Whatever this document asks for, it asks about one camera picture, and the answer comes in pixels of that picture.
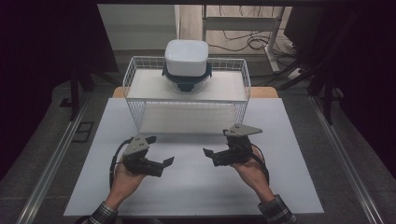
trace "cable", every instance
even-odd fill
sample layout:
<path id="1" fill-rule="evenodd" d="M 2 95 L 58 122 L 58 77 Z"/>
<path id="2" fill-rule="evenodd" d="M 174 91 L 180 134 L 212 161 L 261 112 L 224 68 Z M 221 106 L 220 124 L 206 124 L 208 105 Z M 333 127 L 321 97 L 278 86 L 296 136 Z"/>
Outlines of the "cable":
<path id="1" fill-rule="evenodd" d="M 208 46 L 209 47 L 213 47 L 213 48 L 225 49 L 225 50 L 228 50 L 228 51 L 241 51 L 242 49 L 246 49 L 248 47 L 248 45 L 246 45 L 245 47 L 243 47 L 241 49 L 226 49 L 226 48 L 224 48 L 222 46 L 218 46 L 218 45 L 210 45 L 210 44 L 208 44 Z"/>
<path id="2" fill-rule="evenodd" d="M 262 171 L 264 172 L 265 178 L 267 179 L 267 183 L 268 183 L 268 185 L 270 185 L 270 174 L 268 172 L 267 166 L 265 165 L 265 161 L 262 161 L 253 152 L 251 152 L 250 156 L 251 156 L 251 158 L 253 158 L 253 160 L 255 160 L 260 165 L 260 167 L 262 168 Z"/>
<path id="3" fill-rule="evenodd" d="M 282 70 L 280 73 L 274 74 L 274 75 L 273 75 L 274 77 L 271 78 L 270 80 L 263 81 L 263 82 L 259 82 L 259 83 L 256 83 L 256 84 L 252 85 L 252 86 L 261 86 L 261 85 L 263 85 L 263 86 L 269 86 L 270 83 L 273 83 L 273 85 L 274 85 L 274 84 L 277 83 L 280 79 L 283 79 L 283 78 L 285 78 L 285 77 L 288 77 L 288 76 L 290 75 L 289 71 L 290 71 L 292 68 L 294 68 L 296 65 L 300 64 L 300 63 L 301 63 L 301 60 L 297 59 L 294 63 L 292 63 L 290 66 L 286 67 L 286 68 L 285 68 L 284 70 Z"/>
<path id="4" fill-rule="evenodd" d="M 250 46 L 251 49 L 264 49 L 268 45 L 269 38 L 270 37 L 262 36 L 262 35 L 258 35 L 258 36 L 253 36 L 252 35 L 247 40 L 247 44 Z M 253 43 L 253 42 L 260 42 L 262 45 L 260 47 L 258 47 L 258 48 L 255 48 L 255 47 L 251 46 L 251 43 Z"/>
<path id="5" fill-rule="evenodd" d="M 254 147 L 256 147 L 256 148 L 260 151 L 260 154 L 262 154 L 262 150 L 261 150 L 258 146 L 254 145 L 253 143 L 251 143 L 251 145 L 253 145 Z"/>
<path id="6" fill-rule="evenodd" d="M 262 7 L 259 7 L 259 12 L 257 13 L 257 17 L 260 17 L 260 11 L 262 10 Z"/>
<path id="7" fill-rule="evenodd" d="M 110 181 L 110 188 L 113 185 L 113 181 L 114 181 L 114 170 L 116 169 L 116 164 L 119 164 L 120 162 L 117 162 L 117 157 L 119 156 L 119 153 L 121 151 L 121 149 L 123 148 L 123 146 L 125 146 L 126 144 L 130 144 L 132 142 L 134 138 L 131 137 L 128 140 L 125 140 L 121 143 L 121 145 L 119 146 L 119 148 L 117 148 L 116 154 L 113 156 L 113 159 L 111 160 L 111 165 L 110 165 L 110 170 L 109 170 L 109 181 Z"/>
<path id="8" fill-rule="evenodd" d="M 290 66 L 290 65 L 292 65 L 292 63 L 290 63 L 290 64 L 284 64 L 284 63 L 282 63 L 279 59 L 281 59 L 281 58 L 293 58 L 293 59 L 296 59 L 296 58 L 297 58 L 297 55 L 296 55 L 296 54 L 285 53 L 285 52 L 283 52 L 282 50 L 280 50 L 280 47 L 279 47 L 279 45 L 278 45 L 277 43 L 276 43 L 276 45 L 277 45 L 277 47 L 279 48 L 279 51 L 278 51 L 277 49 L 273 49 L 274 55 L 276 56 L 276 61 L 277 61 L 278 63 L 282 64 L 283 66 Z"/>
<path id="9" fill-rule="evenodd" d="M 247 14 L 247 16 L 249 16 L 250 13 L 251 13 L 252 11 L 254 11 L 254 9 L 256 9 L 256 7 L 253 7 L 253 8 L 249 11 L 249 13 Z"/>
<path id="10" fill-rule="evenodd" d="M 303 54 L 299 54 L 298 56 L 296 55 L 297 60 L 294 63 L 292 63 L 290 66 L 288 66 L 284 71 L 282 71 L 281 74 L 283 74 L 283 75 L 279 76 L 279 77 L 274 77 L 271 80 L 265 82 L 265 86 L 267 86 L 271 82 L 273 83 L 273 85 L 275 85 L 280 79 L 282 79 L 284 77 L 288 77 L 291 74 L 290 70 L 295 68 L 298 64 L 301 64 L 303 62 L 310 62 L 311 60 L 314 60 L 315 58 L 317 58 L 318 53 L 321 53 L 323 51 L 323 49 L 326 49 L 328 47 L 330 41 L 334 38 L 338 29 L 339 29 L 339 26 L 333 27 L 330 30 L 329 34 L 326 36 L 326 38 L 324 38 L 322 41 L 317 43 L 314 48 L 310 49 L 309 51 L 307 51 Z"/>
<path id="11" fill-rule="evenodd" d="M 224 14 L 224 16 L 225 16 L 225 12 L 224 12 L 224 10 L 222 9 L 222 6 L 219 6 L 219 14 L 220 14 L 220 16 L 222 16 L 222 14 Z"/>
<path id="12" fill-rule="evenodd" d="M 250 33 L 250 34 L 248 34 L 248 35 L 241 35 L 241 36 L 238 36 L 238 37 L 228 37 L 228 36 L 225 34 L 225 31 L 223 31 L 224 37 L 225 37 L 226 39 L 228 39 L 228 40 L 242 39 L 242 38 L 244 38 L 244 37 L 248 37 L 248 36 L 251 36 L 251 35 L 256 35 L 256 34 L 259 34 L 259 33 L 262 33 L 262 32 L 264 32 L 264 31 L 258 31 L 258 32 L 256 32 L 256 33 Z"/>

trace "wire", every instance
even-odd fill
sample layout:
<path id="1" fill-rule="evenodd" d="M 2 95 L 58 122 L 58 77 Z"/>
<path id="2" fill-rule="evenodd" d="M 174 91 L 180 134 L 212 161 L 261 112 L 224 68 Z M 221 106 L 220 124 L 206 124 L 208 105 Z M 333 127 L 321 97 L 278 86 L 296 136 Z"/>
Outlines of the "wire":
<path id="1" fill-rule="evenodd" d="M 263 31 L 258 31 L 258 32 L 256 32 L 256 33 L 250 33 L 250 34 L 248 34 L 248 35 L 241 35 L 241 36 L 238 36 L 238 37 L 228 37 L 228 36 L 225 34 L 225 31 L 223 31 L 224 37 L 225 37 L 226 39 L 228 39 L 228 40 L 242 39 L 242 38 L 244 38 L 244 37 L 248 37 L 248 36 L 251 36 L 251 35 L 256 35 L 256 34 L 259 34 L 259 33 L 262 33 L 262 32 L 263 32 Z"/>
<path id="2" fill-rule="evenodd" d="M 256 147 L 256 148 L 260 151 L 260 154 L 262 154 L 262 150 L 261 150 L 258 146 L 254 145 L 253 143 L 251 143 L 251 145 L 253 145 L 254 147 Z"/>
<path id="3" fill-rule="evenodd" d="M 252 35 L 252 36 L 247 40 L 247 44 L 250 46 L 251 49 L 264 49 L 264 48 L 268 45 L 269 38 L 270 38 L 270 37 L 262 36 L 262 35 L 259 35 L 259 36 L 253 36 L 253 35 Z M 258 48 L 255 48 L 255 47 L 253 47 L 253 46 L 251 45 L 251 43 L 254 43 L 254 42 L 259 42 L 259 43 L 261 43 L 262 45 L 261 45 L 260 47 L 258 47 Z"/>
<path id="4" fill-rule="evenodd" d="M 113 185 L 113 181 L 114 181 L 114 170 L 116 169 L 116 164 L 119 164 L 121 162 L 117 162 L 117 157 L 119 156 L 119 153 L 121 151 L 121 149 L 123 148 L 123 146 L 125 146 L 126 144 L 130 144 L 132 142 L 134 138 L 131 137 L 128 140 L 125 140 L 121 143 L 121 145 L 119 146 L 119 148 L 117 148 L 116 154 L 113 156 L 113 159 L 111 160 L 111 165 L 110 165 L 110 170 L 109 170 L 109 182 L 110 182 L 110 188 Z"/>
<path id="5" fill-rule="evenodd" d="M 262 10 L 262 7 L 259 7 L 259 12 L 257 13 L 257 17 L 260 17 L 260 11 Z"/>
<path id="6" fill-rule="evenodd" d="M 277 42 L 275 42 L 275 43 L 276 43 L 276 45 L 277 45 L 277 48 L 279 49 L 279 51 L 278 51 L 277 49 L 273 49 L 274 55 L 276 56 L 276 61 L 277 61 L 278 63 L 282 64 L 283 66 L 290 66 L 290 65 L 292 65 L 292 63 L 284 64 L 284 63 L 282 63 L 279 59 L 281 59 L 281 58 L 294 58 L 294 59 L 296 59 L 296 58 L 297 58 L 297 55 L 296 55 L 296 54 L 289 54 L 289 53 L 283 52 L 283 51 L 280 49 L 280 47 L 279 47 L 279 45 L 277 44 Z"/>
<path id="7" fill-rule="evenodd" d="M 282 70 L 280 73 L 276 73 L 273 75 L 273 78 L 271 78 L 270 80 L 267 81 L 263 81 L 263 82 L 259 82 L 256 83 L 252 86 L 269 86 L 271 83 L 272 85 L 275 85 L 279 80 L 288 77 L 290 75 L 290 70 L 292 68 L 294 68 L 295 66 L 297 66 L 298 64 L 301 63 L 300 59 L 297 59 L 295 62 L 293 62 L 290 66 L 286 67 L 284 70 Z"/>
<path id="8" fill-rule="evenodd" d="M 224 14 L 224 16 L 225 16 L 225 12 L 224 12 L 224 10 L 222 9 L 222 6 L 219 6 L 219 14 L 220 14 L 220 16 L 222 16 L 222 14 Z"/>
<path id="9" fill-rule="evenodd" d="M 251 152 L 250 156 L 251 156 L 251 158 L 253 158 L 253 160 L 255 160 L 260 165 L 260 167 L 262 168 L 262 171 L 264 172 L 265 178 L 267 179 L 267 183 L 268 183 L 268 185 L 270 185 L 270 174 L 268 172 L 267 166 L 265 165 L 265 161 L 262 161 L 253 152 Z"/>
<path id="10" fill-rule="evenodd" d="M 218 49 L 225 49 L 225 50 L 228 50 L 228 51 L 235 51 L 235 52 L 241 51 L 242 49 L 246 49 L 248 47 L 248 45 L 246 45 L 245 47 L 243 47 L 241 49 L 226 49 L 226 48 L 224 48 L 222 46 L 218 46 L 218 45 L 210 45 L 210 44 L 208 44 L 208 46 L 209 47 L 213 47 L 213 48 L 218 48 Z"/>
<path id="11" fill-rule="evenodd" d="M 249 11 L 249 13 L 247 14 L 247 16 L 250 16 L 250 13 L 251 13 L 252 11 L 254 11 L 254 9 L 256 9 L 256 7 L 253 7 L 253 8 Z"/>

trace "wire rack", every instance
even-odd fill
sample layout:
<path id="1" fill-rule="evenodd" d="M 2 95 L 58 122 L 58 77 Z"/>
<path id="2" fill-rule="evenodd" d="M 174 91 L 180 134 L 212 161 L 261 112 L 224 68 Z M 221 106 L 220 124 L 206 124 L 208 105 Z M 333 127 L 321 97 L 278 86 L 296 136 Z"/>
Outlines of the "wire rack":
<path id="1" fill-rule="evenodd" d="M 243 59 L 209 58 L 212 78 L 195 94 L 180 94 L 162 76 L 164 57 L 133 57 L 123 93 L 140 133 L 222 134 L 242 123 L 250 96 Z"/>

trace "white board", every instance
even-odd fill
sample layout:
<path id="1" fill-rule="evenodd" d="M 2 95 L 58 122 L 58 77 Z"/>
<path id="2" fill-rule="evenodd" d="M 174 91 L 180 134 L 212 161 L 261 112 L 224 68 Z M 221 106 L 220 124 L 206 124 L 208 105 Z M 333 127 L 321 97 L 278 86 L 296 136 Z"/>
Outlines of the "white board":
<path id="1" fill-rule="evenodd" d="M 281 99 L 250 99 L 244 123 L 263 129 L 251 135 L 262 149 L 270 187 L 291 212 L 323 213 Z M 88 216 L 109 192 L 108 168 L 120 143 L 136 134 L 124 99 L 109 99 L 65 216 Z M 203 147 L 227 149 L 224 136 L 158 135 L 147 158 L 175 157 L 162 177 L 147 176 L 120 207 L 120 216 L 191 217 L 259 215 L 259 199 L 231 167 L 214 167 Z"/>

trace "gray floor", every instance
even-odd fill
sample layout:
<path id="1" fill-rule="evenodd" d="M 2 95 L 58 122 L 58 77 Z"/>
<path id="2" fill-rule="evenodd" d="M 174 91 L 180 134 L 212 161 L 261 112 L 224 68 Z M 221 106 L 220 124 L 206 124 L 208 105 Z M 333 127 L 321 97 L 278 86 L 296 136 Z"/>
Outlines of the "gray floor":
<path id="1" fill-rule="evenodd" d="M 189 13 L 200 13 L 199 8 L 186 9 Z M 186 33 L 185 37 L 194 38 L 194 30 Z M 208 37 L 208 41 L 218 41 Z M 279 44 L 279 49 L 287 49 L 287 41 Z M 244 45 L 245 42 L 233 44 L 234 47 Z M 270 66 L 261 55 L 252 56 L 251 52 L 240 52 L 231 56 L 225 51 L 211 51 L 212 56 L 226 56 L 245 58 L 253 85 L 264 86 L 268 80 L 276 77 Z M 120 73 L 110 74 L 119 81 L 132 55 L 163 55 L 162 50 L 154 51 L 119 51 L 115 52 L 119 63 Z M 70 199 L 73 188 L 78 180 L 82 165 L 90 149 L 94 133 L 99 125 L 106 102 L 115 89 L 111 84 L 97 76 L 92 76 L 95 90 L 90 93 L 91 98 L 81 122 L 92 122 L 92 133 L 86 143 L 72 142 L 68 147 L 64 159 L 56 172 L 48 192 L 33 223 L 74 223 L 76 218 L 63 217 L 64 209 Z M 277 80 L 275 85 L 285 82 L 287 78 Z M 309 79 L 285 91 L 279 92 L 290 118 L 291 126 L 303 153 L 308 171 L 312 176 L 315 188 L 322 203 L 324 214 L 298 215 L 306 224 L 310 223 L 370 223 L 365 215 L 361 202 L 357 197 L 339 158 L 332 147 L 319 121 L 316 107 L 306 93 Z M 15 161 L 6 177 L 0 182 L 0 223 L 15 223 L 23 207 L 31 196 L 32 190 L 41 176 L 50 156 L 58 146 L 71 115 L 70 108 L 59 107 L 63 98 L 70 97 L 68 83 L 54 89 L 52 104 L 40 126 L 35 131 L 30 142 L 22 154 Z M 347 154 L 352 160 L 363 183 L 373 197 L 384 223 L 396 223 L 396 181 L 387 171 L 381 160 L 375 155 L 369 144 L 347 119 L 338 102 L 332 105 L 333 127 L 336 130 Z M 84 139 L 85 133 L 75 134 L 75 140 Z"/>

